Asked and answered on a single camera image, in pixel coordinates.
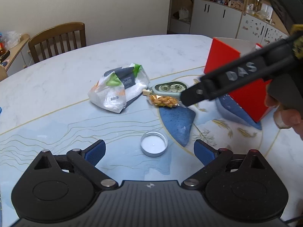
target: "tin lid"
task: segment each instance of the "tin lid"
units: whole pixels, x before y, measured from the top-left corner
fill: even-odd
[[[148,131],[141,137],[141,150],[149,157],[159,157],[164,154],[168,146],[168,140],[164,134],[158,131]]]

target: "red paper box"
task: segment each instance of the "red paper box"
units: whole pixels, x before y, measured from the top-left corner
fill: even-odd
[[[207,74],[239,58],[240,55],[248,54],[260,47],[261,45],[239,39],[214,38],[204,73]],[[261,118],[270,111],[270,109],[264,105],[266,85],[269,82],[270,81],[264,82],[262,79],[258,79],[229,93],[255,122],[259,122]]]

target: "white plastic bag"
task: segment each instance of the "white plastic bag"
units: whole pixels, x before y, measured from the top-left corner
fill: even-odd
[[[187,19],[189,17],[189,11],[186,7],[181,7],[179,10],[179,19]]]
[[[92,103],[106,110],[120,113],[131,104],[149,84],[143,67],[131,64],[127,68],[108,71],[88,92]]]
[[[16,31],[7,31],[3,34],[4,45],[7,50],[15,47],[20,43],[21,34]]]

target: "beige wall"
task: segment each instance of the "beige wall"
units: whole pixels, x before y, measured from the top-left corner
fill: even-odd
[[[0,30],[30,36],[81,21],[87,44],[166,34],[170,0],[1,0]]]

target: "white cabinet door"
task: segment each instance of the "white cabinet door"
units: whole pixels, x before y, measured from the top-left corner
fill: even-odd
[[[288,35],[279,31],[278,29],[274,28],[273,26],[267,24],[261,45],[266,46],[272,42],[276,42],[276,41],[286,38],[286,37],[288,37]]]
[[[8,68],[7,75],[11,76],[11,75],[15,74],[16,72],[19,72],[23,69],[24,69],[24,61],[23,61],[21,53],[19,52],[19,54],[16,56],[16,58],[14,59],[14,61],[10,65],[10,67]]]
[[[236,38],[242,12],[219,5],[215,37]]]
[[[249,14],[243,14],[237,39],[260,44],[266,32],[266,23]]]
[[[222,37],[222,31],[220,30],[220,21],[223,16],[223,11],[224,11],[224,6],[217,4],[217,3],[212,3],[212,2],[207,2],[206,4],[206,11],[207,12],[207,26],[205,27],[205,36],[208,37]]]
[[[23,56],[24,59],[24,63],[29,66],[29,63],[31,62],[31,55],[28,53],[29,51],[29,47],[28,47],[28,43],[26,43],[24,45],[24,47],[21,49],[21,54]]]
[[[208,26],[207,1],[194,0],[189,34],[205,35]]]

